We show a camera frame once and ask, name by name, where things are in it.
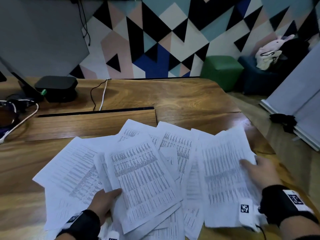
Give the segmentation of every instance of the finger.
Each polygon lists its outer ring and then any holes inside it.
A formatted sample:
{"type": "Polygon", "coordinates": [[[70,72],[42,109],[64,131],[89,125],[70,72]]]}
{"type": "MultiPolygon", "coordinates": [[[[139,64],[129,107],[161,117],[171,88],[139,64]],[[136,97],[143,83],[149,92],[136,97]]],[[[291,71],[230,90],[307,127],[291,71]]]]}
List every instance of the finger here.
{"type": "Polygon", "coordinates": [[[121,188],[118,188],[118,189],[115,189],[115,190],[112,190],[112,191],[108,192],[108,194],[109,194],[110,197],[112,197],[112,198],[116,198],[116,197],[119,196],[121,193],[122,193],[122,189],[121,189],[121,188]]]}
{"type": "Polygon", "coordinates": [[[251,162],[249,162],[248,160],[246,159],[241,159],[239,160],[240,164],[246,169],[248,170],[249,172],[252,171],[254,169],[254,166],[251,162]]]}
{"type": "Polygon", "coordinates": [[[263,165],[268,160],[264,157],[256,156],[256,155],[254,156],[254,158],[256,159],[257,165],[263,165]]]}

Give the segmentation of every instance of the green ottoman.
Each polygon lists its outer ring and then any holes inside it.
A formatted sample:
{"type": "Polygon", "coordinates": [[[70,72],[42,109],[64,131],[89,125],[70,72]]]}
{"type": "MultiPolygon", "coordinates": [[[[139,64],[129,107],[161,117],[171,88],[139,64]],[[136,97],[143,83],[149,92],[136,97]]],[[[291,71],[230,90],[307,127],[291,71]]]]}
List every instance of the green ottoman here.
{"type": "Polygon", "coordinates": [[[225,92],[229,92],[243,69],[243,66],[232,56],[208,56],[203,63],[200,78],[215,81],[225,92]]]}

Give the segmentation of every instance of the right hand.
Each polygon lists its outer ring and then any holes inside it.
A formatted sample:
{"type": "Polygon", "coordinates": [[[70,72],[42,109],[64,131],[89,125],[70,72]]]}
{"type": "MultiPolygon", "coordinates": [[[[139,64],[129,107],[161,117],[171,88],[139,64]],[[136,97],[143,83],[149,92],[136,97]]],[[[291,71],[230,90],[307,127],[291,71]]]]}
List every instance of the right hand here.
{"type": "Polygon", "coordinates": [[[263,190],[271,185],[282,185],[276,171],[276,167],[272,161],[260,156],[255,156],[255,159],[257,161],[257,165],[253,165],[245,159],[241,159],[240,164],[248,171],[250,179],[256,186],[263,190]]]}

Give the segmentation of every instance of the pink plush toy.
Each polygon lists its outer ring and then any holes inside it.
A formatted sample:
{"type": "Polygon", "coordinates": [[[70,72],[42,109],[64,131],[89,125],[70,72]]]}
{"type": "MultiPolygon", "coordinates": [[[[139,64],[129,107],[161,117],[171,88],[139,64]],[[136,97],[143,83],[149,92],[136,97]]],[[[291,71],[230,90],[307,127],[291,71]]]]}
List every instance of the pink plush toy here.
{"type": "Polygon", "coordinates": [[[278,36],[276,40],[271,41],[265,46],[261,47],[256,53],[255,58],[257,59],[257,67],[266,70],[269,68],[272,62],[276,62],[278,57],[282,52],[277,52],[280,47],[287,42],[288,40],[292,40],[294,38],[294,34],[288,36],[286,39],[282,40],[282,36],[278,36]]]}

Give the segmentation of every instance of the left hand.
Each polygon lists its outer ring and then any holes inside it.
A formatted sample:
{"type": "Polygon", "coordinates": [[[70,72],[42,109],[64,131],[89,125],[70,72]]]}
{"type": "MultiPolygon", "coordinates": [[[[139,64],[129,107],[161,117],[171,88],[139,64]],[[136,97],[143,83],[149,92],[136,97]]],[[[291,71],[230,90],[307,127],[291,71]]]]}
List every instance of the left hand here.
{"type": "Polygon", "coordinates": [[[106,221],[106,215],[112,206],[113,200],[121,193],[122,189],[120,188],[107,193],[105,193],[102,189],[94,195],[88,210],[92,210],[95,214],[97,214],[100,219],[100,226],[102,226],[106,221]]]}

